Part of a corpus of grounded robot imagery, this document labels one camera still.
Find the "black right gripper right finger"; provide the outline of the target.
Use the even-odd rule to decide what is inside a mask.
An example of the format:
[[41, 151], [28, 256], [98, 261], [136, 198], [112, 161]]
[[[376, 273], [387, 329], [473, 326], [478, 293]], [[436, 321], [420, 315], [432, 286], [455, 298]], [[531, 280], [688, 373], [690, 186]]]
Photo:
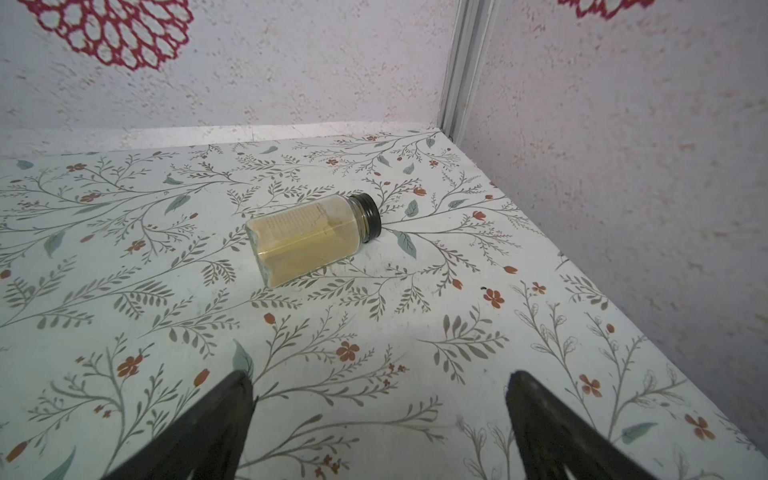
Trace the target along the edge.
[[651, 479], [530, 373], [510, 375], [507, 411], [528, 479]]

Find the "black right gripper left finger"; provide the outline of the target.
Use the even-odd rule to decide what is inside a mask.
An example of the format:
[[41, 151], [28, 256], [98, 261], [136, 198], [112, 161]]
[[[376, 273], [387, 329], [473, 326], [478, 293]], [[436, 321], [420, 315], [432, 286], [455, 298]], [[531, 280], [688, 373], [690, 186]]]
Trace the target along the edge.
[[257, 399], [235, 370], [107, 479], [233, 479]]

